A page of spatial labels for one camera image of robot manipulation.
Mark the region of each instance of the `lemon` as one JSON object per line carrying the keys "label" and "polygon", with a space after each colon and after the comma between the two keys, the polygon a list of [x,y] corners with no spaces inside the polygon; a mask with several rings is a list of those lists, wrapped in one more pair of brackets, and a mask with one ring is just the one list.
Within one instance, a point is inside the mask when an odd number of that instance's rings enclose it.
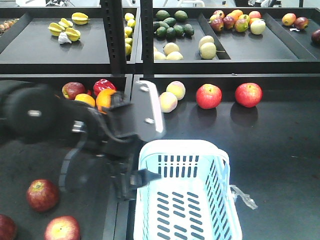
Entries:
{"label": "lemon", "polygon": [[124,33],[127,34],[128,38],[131,38],[133,31],[134,30],[130,26],[124,27]]}
{"label": "lemon", "polygon": [[125,44],[125,55],[128,56],[131,54],[132,47],[129,43]]}
{"label": "lemon", "polygon": [[133,15],[133,14],[130,13],[130,12],[127,12],[127,13],[124,15],[124,19],[128,22],[130,19],[135,19],[135,15]]}
{"label": "lemon", "polygon": [[162,52],[155,51],[153,53],[153,59],[154,60],[166,60],[166,55],[164,55]]}
{"label": "lemon", "polygon": [[165,55],[169,55],[172,52],[180,52],[180,48],[174,42],[169,42],[164,46],[163,51]]}
{"label": "lemon", "polygon": [[133,39],[131,37],[127,37],[127,38],[124,39],[124,42],[126,44],[130,44],[132,46]]}
{"label": "lemon", "polygon": [[206,42],[200,47],[200,56],[202,59],[213,59],[216,56],[216,53],[216,45],[212,42]]}
{"label": "lemon", "polygon": [[136,25],[136,21],[134,19],[129,19],[127,22],[128,27],[134,28]]}

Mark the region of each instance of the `orange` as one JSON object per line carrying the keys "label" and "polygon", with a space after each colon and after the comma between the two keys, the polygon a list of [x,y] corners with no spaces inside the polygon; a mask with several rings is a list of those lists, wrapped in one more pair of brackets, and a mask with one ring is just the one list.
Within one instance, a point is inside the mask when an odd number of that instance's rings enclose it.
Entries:
{"label": "orange", "polygon": [[236,19],[238,19],[241,15],[244,14],[244,12],[241,11],[240,9],[233,10],[232,13],[236,14]]}
{"label": "orange", "polygon": [[96,96],[95,103],[98,107],[100,113],[105,113],[102,111],[102,107],[110,108],[111,105],[111,96],[116,92],[111,88],[103,89],[99,92],[98,96]]}
{"label": "orange", "polygon": [[96,105],[95,99],[92,96],[85,94],[85,93],[78,94],[77,96],[75,96],[74,100],[85,102],[85,103],[91,105],[93,108]]}
{"label": "orange", "polygon": [[233,17],[234,18],[234,20],[238,20],[238,18],[239,18],[239,16],[237,15],[237,13],[236,12],[230,12],[227,16],[231,16],[231,17]]}

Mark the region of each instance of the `green avocado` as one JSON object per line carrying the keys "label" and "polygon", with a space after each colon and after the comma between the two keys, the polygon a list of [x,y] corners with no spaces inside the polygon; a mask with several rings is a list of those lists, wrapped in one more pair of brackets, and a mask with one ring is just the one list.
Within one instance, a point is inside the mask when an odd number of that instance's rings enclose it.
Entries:
{"label": "green avocado", "polygon": [[194,28],[191,26],[191,24],[186,24],[186,25],[184,25],[183,31],[184,31],[184,34],[187,35],[187,36],[192,36],[192,35],[195,34],[195,30],[194,30]]}
{"label": "green avocado", "polygon": [[174,14],[174,18],[178,21],[178,22],[185,22],[188,19],[188,15],[185,11],[182,10],[178,10],[175,12]]}
{"label": "green avocado", "polygon": [[175,29],[171,26],[166,30],[166,38],[173,39],[176,36]]}
{"label": "green avocado", "polygon": [[173,29],[175,30],[175,35],[177,37],[181,37],[185,33],[184,28],[180,25],[175,25]]}
{"label": "green avocado", "polygon": [[161,26],[155,31],[155,34],[157,37],[163,38],[167,35],[167,29],[164,26]]}
{"label": "green avocado", "polygon": [[173,27],[177,21],[173,17],[167,17],[163,22],[168,24],[170,27]]}
{"label": "green avocado", "polygon": [[159,10],[159,11],[156,12],[155,17],[158,20],[163,21],[166,18],[169,18],[170,14],[166,10]]}

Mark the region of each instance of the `basket slot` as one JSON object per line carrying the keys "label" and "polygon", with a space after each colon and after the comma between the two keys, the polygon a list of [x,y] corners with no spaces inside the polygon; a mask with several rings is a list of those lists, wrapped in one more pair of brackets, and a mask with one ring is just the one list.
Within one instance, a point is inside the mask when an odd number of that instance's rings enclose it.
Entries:
{"label": "basket slot", "polygon": [[187,240],[187,239],[188,239],[185,235],[182,235],[182,234],[180,234],[180,233],[178,233],[178,232],[175,232],[174,235],[175,235],[176,237],[178,237],[178,238],[183,239],[183,240]]}

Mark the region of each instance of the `robotic arm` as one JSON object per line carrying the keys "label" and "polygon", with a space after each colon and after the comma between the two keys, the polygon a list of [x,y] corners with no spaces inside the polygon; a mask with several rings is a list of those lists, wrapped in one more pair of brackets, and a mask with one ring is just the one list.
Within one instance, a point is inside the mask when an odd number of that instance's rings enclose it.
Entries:
{"label": "robotic arm", "polygon": [[112,95],[107,114],[80,101],[58,97],[45,84],[0,81],[0,133],[2,140],[25,143],[49,141],[73,149],[62,163],[59,185],[66,188],[68,165],[77,153],[86,150],[108,156],[120,199],[131,199],[131,190],[159,178],[147,171],[132,171],[138,143],[159,139],[165,134],[156,86],[149,81],[133,83],[131,101]]}

